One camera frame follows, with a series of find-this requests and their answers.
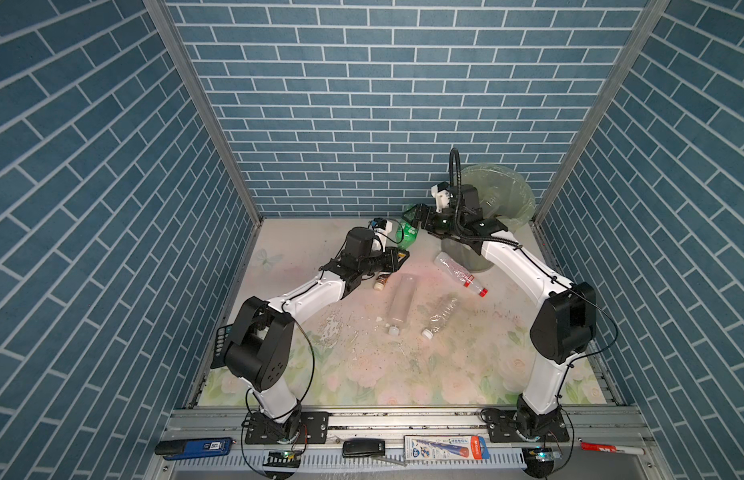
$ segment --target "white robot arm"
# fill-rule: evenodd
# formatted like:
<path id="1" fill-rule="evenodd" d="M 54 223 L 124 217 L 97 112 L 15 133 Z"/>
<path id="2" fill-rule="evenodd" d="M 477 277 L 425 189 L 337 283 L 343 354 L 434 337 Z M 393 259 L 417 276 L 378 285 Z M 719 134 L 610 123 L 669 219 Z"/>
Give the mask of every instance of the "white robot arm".
<path id="1" fill-rule="evenodd" d="M 310 281 L 269 300 L 253 296 L 243 303 L 223 343 L 222 356 L 232 374 L 254 393 L 260 404 L 259 421 L 265 422 L 271 437 L 288 441 L 300 424 L 300 401 L 282 378 L 295 322 L 300 325 L 338 302 L 365 276 L 396 272 L 409 252 L 386 245 L 391 230 L 391 222 L 383 219 L 352 228 L 338 255 Z"/>
<path id="2" fill-rule="evenodd" d="M 536 304 L 538 314 L 529 336 L 537 356 L 529 384 L 519 396 L 515 421 L 521 437 L 544 436 L 552 422 L 560 422 L 559 392 L 566 370 L 596 334 L 596 292 L 543 264 L 498 220 L 484 219 L 478 194 L 470 185 L 442 182 L 431 194 L 435 207 L 417 204 L 405 212 L 404 219 L 431 235 L 470 246 L 505 271 Z M 276 438 L 292 438 L 300 421 L 300 401 L 281 378 L 294 322 L 299 325 L 341 300 L 364 276 L 397 271 L 409 257 L 405 250 L 386 246 L 391 223 L 374 222 L 374 228 L 370 224 L 351 229 L 338 256 L 309 282 L 269 300 L 252 297 L 244 302 L 223 345 L 225 365 L 252 389 L 262 419 Z M 257 335 L 266 328 L 264 337 Z"/>

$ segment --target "aluminum frame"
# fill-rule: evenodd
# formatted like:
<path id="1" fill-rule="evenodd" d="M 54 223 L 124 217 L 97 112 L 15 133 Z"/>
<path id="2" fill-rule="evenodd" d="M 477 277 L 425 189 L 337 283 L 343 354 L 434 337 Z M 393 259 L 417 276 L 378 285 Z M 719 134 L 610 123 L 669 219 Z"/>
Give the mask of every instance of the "aluminum frame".
<path id="1" fill-rule="evenodd" d="M 628 37 L 626 45 L 620 50 L 615 63 L 612 65 L 612 70 L 609 71 L 607 79 L 604 81 L 602 90 L 598 92 L 596 101 L 593 102 L 593 106 L 588 110 L 586 117 L 582 121 L 580 130 L 577 131 L 575 137 L 572 139 L 572 143 L 569 144 L 569 149 L 559 169 L 553 174 L 548 189 L 545 190 L 542 200 L 537 205 L 535 216 L 533 217 L 536 225 L 542 223 L 553 206 L 553 202 L 564 187 L 569 174 L 575 169 L 583 150 L 586 149 L 586 145 L 588 145 L 594 132 L 596 132 L 598 124 L 601 123 L 609 105 L 612 103 L 612 99 L 615 98 L 622 82 L 628 76 L 628 72 L 630 72 L 633 63 L 638 58 L 638 54 L 641 53 L 644 44 L 649 39 L 649 34 L 655 29 L 655 25 L 657 25 L 663 12 L 665 12 L 665 8 L 669 2 L 670 0 L 649 0 L 642 13 L 638 15 L 636 24 L 631 31 L 630 37 Z"/>
<path id="2" fill-rule="evenodd" d="M 243 179 L 241 168 L 239 168 L 236 162 L 236 157 L 233 154 L 231 145 L 225 138 L 223 129 L 220 126 L 220 121 L 217 120 L 217 116 L 214 114 L 212 104 L 207 97 L 204 87 L 201 85 L 201 80 L 198 77 L 198 73 L 193 66 L 190 55 L 188 55 L 185 46 L 183 45 L 180 31 L 177 30 L 174 20 L 171 17 L 169 8 L 166 6 L 164 0 L 144 0 L 147 14 L 150 15 L 150 20 L 156 25 L 156 30 L 161 40 L 164 42 L 166 51 L 169 52 L 169 56 L 174 62 L 174 66 L 177 69 L 177 73 L 180 75 L 180 79 L 187 90 L 187 93 L 191 96 L 191 100 L 198 110 L 198 115 L 201 118 L 201 122 L 209 133 L 209 137 L 214 143 L 214 148 L 217 149 L 217 153 L 220 155 L 220 159 L 225 166 L 225 170 L 228 175 L 231 176 L 233 186 L 236 187 L 236 192 L 241 198 L 243 205 L 246 207 L 247 212 L 253 218 L 256 226 L 262 224 L 263 216 L 257 209 L 257 204 L 252 198 L 252 194 L 247 187 L 246 182 Z"/>

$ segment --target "clear plastic bottle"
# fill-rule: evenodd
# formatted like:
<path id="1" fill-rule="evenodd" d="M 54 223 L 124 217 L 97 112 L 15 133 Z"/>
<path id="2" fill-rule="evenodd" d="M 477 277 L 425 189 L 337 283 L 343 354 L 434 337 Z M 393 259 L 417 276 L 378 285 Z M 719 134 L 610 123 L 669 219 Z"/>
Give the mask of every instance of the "clear plastic bottle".
<path id="1" fill-rule="evenodd" d="M 463 284 L 465 288 L 479 296 L 486 295 L 487 289 L 462 265 L 446 253 L 440 253 L 433 261 L 443 272 Z"/>
<path id="2" fill-rule="evenodd" d="M 446 295 L 435 308 L 433 316 L 430 317 L 428 327 L 423 330 L 423 336 L 431 340 L 433 334 L 444 330 L 444 326 L 452 318 L 455 310 L 460 306 L 460 301 L 454 295 Z"/>
<path id="3" fill-rule="evenodd" d="M 396 295 L 390 304 L 388 318 L 393 324 L 388 333 L 391 335 L 399 334 L 399 327 L 396 324 L 403 324 L 409 314 L 409 307 L 412 305 L 412 298 L 415 296 L 417 287 L 417 277 L 415 275 L 402 275 L 401 283 L 396 287 Z"/>

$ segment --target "blue brick wallpaper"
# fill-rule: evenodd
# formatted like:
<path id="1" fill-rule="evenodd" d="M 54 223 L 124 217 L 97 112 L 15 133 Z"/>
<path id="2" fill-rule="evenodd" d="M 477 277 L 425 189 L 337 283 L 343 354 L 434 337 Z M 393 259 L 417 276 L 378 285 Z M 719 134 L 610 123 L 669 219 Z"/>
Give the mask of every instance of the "blue brick wallpaper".
<path id="1" fill-rule="evenodd" d="M 671 1 L 544 228 L 676 478 L 744 479 L 744 0 Z"/>
<path id="2" fill-rule="evenodd" d="M 246 215 L 141 0 L 0 1 L 0 478 L 144 473 Z"/>
<path id="3" fill-rule="evenodd" d="M 453 145 L 541 196 L 645 3 L 169 1 L 271 216 L 395 214 Z"/>

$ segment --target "red marker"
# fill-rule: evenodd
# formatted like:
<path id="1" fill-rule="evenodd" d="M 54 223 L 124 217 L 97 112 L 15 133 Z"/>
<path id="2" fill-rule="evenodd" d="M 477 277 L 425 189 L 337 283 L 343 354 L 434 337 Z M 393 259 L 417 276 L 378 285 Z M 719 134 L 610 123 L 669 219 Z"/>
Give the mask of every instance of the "red marker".
<path id="1" fill-rule="evenodd" d="M 641 447 L 626 447 L 619 445 L 599 445 L 597 443 L 586 443 L 580 441 L 580 447 L 583 450 L 593 450 L 594 452 L 607 452 L 607 453 L 625 453 L 628 455 L 645 455 L 644 448 Z"/>

